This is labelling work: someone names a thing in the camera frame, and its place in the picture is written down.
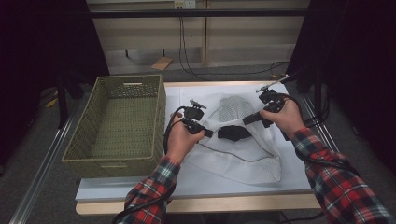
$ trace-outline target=white garment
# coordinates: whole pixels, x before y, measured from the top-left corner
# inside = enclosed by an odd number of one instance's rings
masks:
[[[181,99],[188,105],[189,99]],[[212,174],[245,183],[274,183],[280,180],[280,156],[275,144],[275,125],[264,128],[260,121],[244,125],[242,118],[260,111],[264,105],[254,93],[231,95],[217,93],[201,95],[194,101],[207,109],[200,123],[214,132],[204,138],[186,157],[185,162]],[[252,137],[237,142],[218,139],[218,130],[224,126],[242,126]]]

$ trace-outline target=gray floor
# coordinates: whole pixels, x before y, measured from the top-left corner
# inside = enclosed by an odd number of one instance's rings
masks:
[[[211,68],[211,73],[239,73],[265,70],[269,66],[233,66]],[[207,72],[207,69],[194,69],[195,73]],[[182,70],[170,70],[163,72],[165,81],[197,81],[200,78],[187,74]],[[270,73],[251,75],[202,75],[210,80],[266,80],[270,79]],[[297,96],[295,83],[287,84],[291,95]],[[81,102],[87,101],[90,87]],[[77,100],[68,99],[70,112],[76,109],[78,117],[82,112],[83,104]],[[5,174],[0,177],[0,223],[8,223],[20,205],[22,198],[28,191],[29,186],[35,179],[35,174],[40,164],[46,157],[47,152],[55,137],[59,123],[59,111],[57,105],[46,108],[40,106],[36,119],[28,134],[20,142],[14,155],[8,160]],[[353,124],[344,115],[337,103],[331,99],[331,112],[326,120],[335,143],[342,152],[348,155],[352,164],[361,173],[362,178],[378,194],[389,211],[396,216],[396,178],[384,167],[370,149],[365,139],[353,132]],[[72,123],[70,130],[74,130],[76,123]],[[112,216],[82,217],[76,213],[74,200],[78,189],[77,176],[61,163],[61,157],[71,137],[71,132],[66,135],[64,142],[59,147],[59,152],[54,156],[48,177],[43,180],[43,186],[39,189],[37,198],[33,199],[33,207],[27,211],[26,223],[109,223]],[[284,211],[288,218],[312,217],[319,210],[292,210]],[[194,216],[172,216],[174,223],[187,222]],[[325,223],[324,217],[303,223]]]

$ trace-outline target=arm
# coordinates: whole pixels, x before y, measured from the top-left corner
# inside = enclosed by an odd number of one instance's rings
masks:
[[[168,152],[160,164],[147,178],[140,181],[127,195],[125,208],[150,202],[167,193],[177,182],[180,164],[192,150],[195,143],[204,138],[204,131],[190,134],[179,118],[169,134]],[[163,223],[166,203],[157,203],[125,217],[121,223]]]
[[[268,111],[261,114],[273,121],[303,155],[313,160],[349,163],[345,155],[331,152],[305,128],[298,106],[292,100],[286,100],[277,114]],[[309,184],[330,223],[394,223],[388,210],[358,176],[319,164],[305,166]]]

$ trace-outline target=table surface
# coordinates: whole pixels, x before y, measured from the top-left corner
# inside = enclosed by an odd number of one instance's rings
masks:
[[[222,81],[222,82],[172,82],[165,87],[197,86],[243,86],[270,84],[269,81]],[[176,197],[167,206],[167,213],[208,213],[237,211],[269,211],[284,209],[319,208],[312,190],[252,192],[250,194],[200,195],[188,198]],[[78,201],[76,210],[80,215],[113,215],[123,210],[123,199]]]

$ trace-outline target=flannel shirt sleeve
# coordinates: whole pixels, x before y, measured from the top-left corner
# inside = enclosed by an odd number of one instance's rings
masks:
[[[150,202],[164,195],[176,184],[180,165],[167,157],[147,178],[140,181],[126,196],[125,208]],[[166,202],[156,203],[126,216],[120,223],[163,223]]]
[[[331,152],[308,128],[290,139],[297,150],[314,160],[341,161],[341,153]],[[309,184],[329,223],[396,223],[373,191],[349,171],[307,163]]]

